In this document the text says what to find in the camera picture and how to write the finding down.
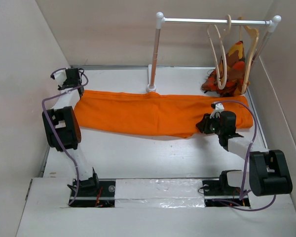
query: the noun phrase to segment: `white wall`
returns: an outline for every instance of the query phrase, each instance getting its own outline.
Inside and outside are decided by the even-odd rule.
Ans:
[[[269,148],[286,155],[296,207],[296,0],[275,0],[266,17],[276,14],[282,22],[253,68],[250,91]]]
[[[67,66],[34,0],[0,0],[0,236],[15,236],[46,137],[41,100],[50,72]]]
[[[262,20],[273,0],[37,0],[71,65],[147,65],[152,61],[155,15]],[[230,46],[239,40],[226,38]],[[205,25],[165,24],[159,65],[212,66]]]

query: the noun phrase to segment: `hanging garment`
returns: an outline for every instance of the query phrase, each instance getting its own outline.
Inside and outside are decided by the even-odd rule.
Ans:
[[[198,133],[195,125],[211,104],[230,98],[199,95],[128,94],[86,90],[74,108],[78,124],[93,129],[148,136],[187,138]],[[244,96],[232,98],[248,104]],[[237,128],[253,125],[251,114],[236,103],[224,103],[237,115]]]
[[[234,44],[226,54],[227,62],[227,82],[223,90],[220,90],[217,85],[217,73],[214,70],[202,84],[202,90],[216,91],[221,97],[241,95],[242,85],[246,72],[246,63],[244,55],[243,42],[239,41]],[[223,82],[223,66],[222,60],[219,64],[221,81]]]

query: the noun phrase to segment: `clothing rack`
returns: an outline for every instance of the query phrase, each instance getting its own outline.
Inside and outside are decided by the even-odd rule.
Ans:
[[[152,57],[152,66],[150,81],[147,86],[147,92],[156,91],[156,85],[154,84],[156,67],[157,67],[157,58],[158,58],[158,48],[159,48],[159,39],[161,27],[164,23],[186,23],[186,24],[210,24],[210,25],[227,25],[227,20],[213,20],[213,19],[183,19],[183,18],[166,18],[163,16],[162,12],[156,14],[157,24],[156,32],[154,38],[154,47],[153,47],[153,57]],[[264,46],[271,37],[272,33],[275,31],[278,23],[281,21],[280,16],[274,16],[272,20],[269,21],[247,21],[247,20],[231,20],[231,25],[233,26],[265,26],[268,27],[263,39],[260,41],[257,46],[256,52],[252,58],[252,65],[256,59],[261,54]]]

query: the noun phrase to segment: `red and orange patterned fabric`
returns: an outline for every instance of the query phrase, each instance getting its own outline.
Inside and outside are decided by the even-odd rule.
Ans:
[[[217,85],[217,73],[214,70],[202,85],[202,90],[216,91],[221,97],[241,95],[242,85],[246,72],[246,63],[244,55],[243,42],[239,41],[234,44],[226,54],[227,62],[227,82],[223,90],[220,90]],[[221,81],[223,83],[222,59],[219,64]]]

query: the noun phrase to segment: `orange fabric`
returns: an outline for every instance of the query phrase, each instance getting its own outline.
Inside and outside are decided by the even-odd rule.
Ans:
[[[199,95],[128,94],[86,90],[74,108],[80,126],[136,135],[169,135],[187,138],[199,132],[195,125],[211,104],[221,100],[248,104],[244,96],[218,98]],[[237,128],[253,125],[251,114],[241,105],[225,103],[236,113]]]

